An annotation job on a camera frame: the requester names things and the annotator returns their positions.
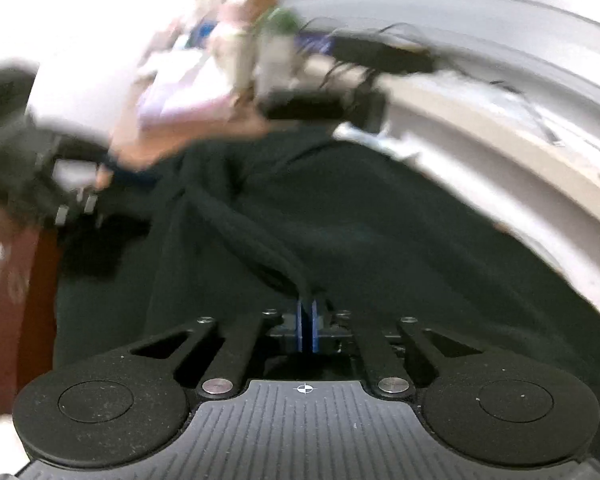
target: gray ribbed plate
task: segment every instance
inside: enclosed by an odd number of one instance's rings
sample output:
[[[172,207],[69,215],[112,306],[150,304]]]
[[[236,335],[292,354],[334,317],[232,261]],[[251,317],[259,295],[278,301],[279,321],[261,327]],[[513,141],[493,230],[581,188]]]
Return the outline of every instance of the gray ribbed plate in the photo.
[[[569,462],[511,471],[471,462],[435,441],[403,402],[369,396],[356,381],[251,381],[231,400],[203,404],[170,446],[106,471],[33,462],[23,480],[530,480],[597,479]]]

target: green object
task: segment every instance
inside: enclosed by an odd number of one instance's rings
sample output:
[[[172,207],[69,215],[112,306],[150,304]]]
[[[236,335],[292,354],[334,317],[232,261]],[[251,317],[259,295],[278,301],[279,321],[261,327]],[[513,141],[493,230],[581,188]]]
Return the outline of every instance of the green object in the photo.
[[[255,27],[258,32],[288,36],[297,34],[301,23],[296,13],[291,9],[271,7],[259,17]]]

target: dark green cloth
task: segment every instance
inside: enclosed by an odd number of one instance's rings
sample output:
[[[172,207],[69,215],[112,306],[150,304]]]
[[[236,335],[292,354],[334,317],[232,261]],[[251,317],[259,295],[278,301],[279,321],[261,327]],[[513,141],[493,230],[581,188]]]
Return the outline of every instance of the dark green cloth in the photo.
[[[154,190],[123,193],[120,208],[150,229],[111,276],[76,276],[89,269],[75,255],[90,244],[95,256],[82,261],[115,263],[106,240],[124,221],[68,239],[74,275],[59,286],[56,365],[197,316],[291,311],[320,293],[337,309],[414,316],[563,368],[600,400],[600,315],[525,246],[405,165],[304,127],[198,142],[154,171]],[[119,196],[112,189],[110,203]],[[595,450],[600,458],[600,432]]]

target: black fabric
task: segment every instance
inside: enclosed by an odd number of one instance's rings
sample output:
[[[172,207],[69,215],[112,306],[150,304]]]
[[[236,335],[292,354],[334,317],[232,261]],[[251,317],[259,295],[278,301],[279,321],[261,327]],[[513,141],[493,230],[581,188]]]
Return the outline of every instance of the black fabric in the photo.
[[[291,309],[320,293],[335,308],[415,316],[563,368],[600,400],[597,312],[405,165],[303,127],[198,142],[154,171],[155,189],[125,203],[150,220],[148,234],[122,254],[101,250],[117,263],[112,275],[74,266],[61,281],[56,365],[197,316]],[[67,260],[106,231],[72,238]],[[600,458],[600,431],[594,446]]]

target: black circular disc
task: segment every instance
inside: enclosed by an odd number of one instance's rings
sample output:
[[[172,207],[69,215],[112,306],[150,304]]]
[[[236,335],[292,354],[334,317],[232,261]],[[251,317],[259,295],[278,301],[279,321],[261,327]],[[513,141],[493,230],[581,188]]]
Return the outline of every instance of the black circular disc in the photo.
[[[70,468],[105,468],[161,448],[188,413],[172,373],[114,353],[35,379],[16,398],[13,420],[32,457]]]
[[[450,360],[424,396],[423,414],[449,447],[503,466],[577,456],[600,421],[595,395],[576,377],[507,352]]]

